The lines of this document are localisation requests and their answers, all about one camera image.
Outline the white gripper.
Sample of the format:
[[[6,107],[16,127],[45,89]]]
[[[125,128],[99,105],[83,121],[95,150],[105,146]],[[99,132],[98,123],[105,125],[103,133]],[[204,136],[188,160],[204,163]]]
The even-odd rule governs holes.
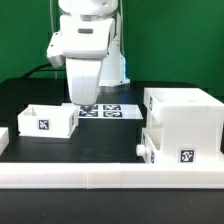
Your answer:
[[[70,100],[90,112],[96,103],[102,59],[66,59],[66,73]]]

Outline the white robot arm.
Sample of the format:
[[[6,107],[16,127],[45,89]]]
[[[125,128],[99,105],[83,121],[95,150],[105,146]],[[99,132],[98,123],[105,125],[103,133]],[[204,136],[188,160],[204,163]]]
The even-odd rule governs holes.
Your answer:
[[[58,0],[60,29],[52,34],[46,56],[66,68],[73,104],[91,107],[104,87],[130,82],[121,47],[122,0]]]

